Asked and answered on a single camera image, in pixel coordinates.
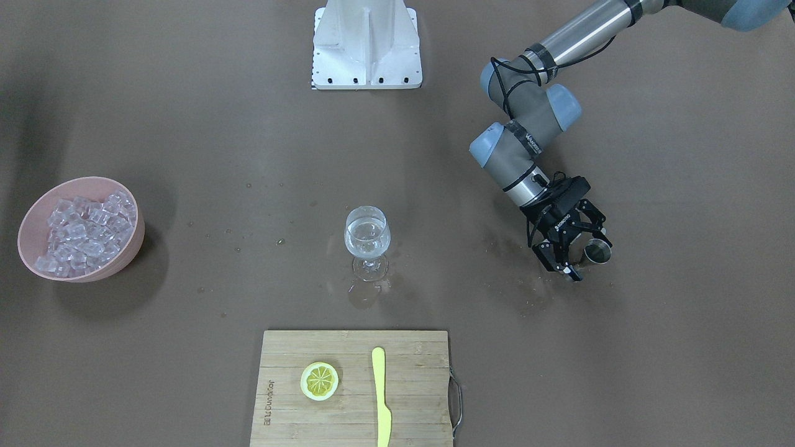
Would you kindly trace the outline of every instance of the bowl of ice cubes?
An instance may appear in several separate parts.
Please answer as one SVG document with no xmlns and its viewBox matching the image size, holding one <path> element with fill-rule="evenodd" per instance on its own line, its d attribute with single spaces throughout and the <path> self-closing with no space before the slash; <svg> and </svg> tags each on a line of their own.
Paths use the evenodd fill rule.
<svg viewBox="0 0 795 447">
<path fill-rule="evenodd" d="M 105 177 L 82 177 L 50 189 L 19 227 L 22 262 L 42 278 L 89 282 L 119 272 L 144 239 L 133 194 Z"/>
</svg>

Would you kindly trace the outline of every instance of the water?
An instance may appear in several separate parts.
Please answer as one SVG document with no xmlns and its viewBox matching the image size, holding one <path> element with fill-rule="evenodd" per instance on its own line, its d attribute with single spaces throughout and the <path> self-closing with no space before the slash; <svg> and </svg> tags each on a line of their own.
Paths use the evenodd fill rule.
<svg viewBox="0 0 795 447">
<path fill-rule="evenodd" d="M 345 245 L 357 258 L 374 259 L 384 254 L 391 240 L 390 229 L 383 220 L 360 217 L 345 231 Z"/>
</svg>

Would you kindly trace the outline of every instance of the metal handle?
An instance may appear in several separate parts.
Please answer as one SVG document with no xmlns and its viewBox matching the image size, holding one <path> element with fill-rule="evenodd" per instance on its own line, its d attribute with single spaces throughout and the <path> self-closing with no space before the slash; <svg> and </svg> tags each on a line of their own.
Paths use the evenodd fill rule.
<svg viewBox="0 0 795 447">
<path fill-rule="evenodd" d="M 461 427 L 461 423 L 463 423 L 463 391 L 461 390 L 461 384 L 458 382 L 456 378 L 456 373 L 450 367 L 450 380 L 453 384 L 456 385 L 456 393 L 458 394 L 458 421 L 452 426 L 452 440 L 456 440 L 456 432 L 458 431 L 459 427 Z"/>
</svg>

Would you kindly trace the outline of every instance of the yellow lemon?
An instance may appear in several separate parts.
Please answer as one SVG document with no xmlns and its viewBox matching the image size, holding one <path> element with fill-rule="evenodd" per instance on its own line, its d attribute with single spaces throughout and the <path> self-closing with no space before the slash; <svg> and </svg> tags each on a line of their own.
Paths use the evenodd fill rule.
<svg viewBox="0 0 795 447">
<path fill-rule="evenodd" d="M 328 363 L 315 362 L 304 368 L 301 374 L 301 391 L 311 400 L 330 398 L 339 385 L 334 367 Z"/>
</svg>

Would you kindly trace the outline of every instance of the metal cup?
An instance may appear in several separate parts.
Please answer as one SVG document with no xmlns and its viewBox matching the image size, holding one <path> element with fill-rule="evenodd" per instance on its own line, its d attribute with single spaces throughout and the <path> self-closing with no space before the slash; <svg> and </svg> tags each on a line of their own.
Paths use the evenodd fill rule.
<svg viewBox="0 0 795 447">
<path fill-rule="evenodd" d="M 579 267 L 601 265 L 610 261 L 613 249 L 601 239 L 591 239 L 585 245 L 583 257 L 577 263 Z"/>
</svg>

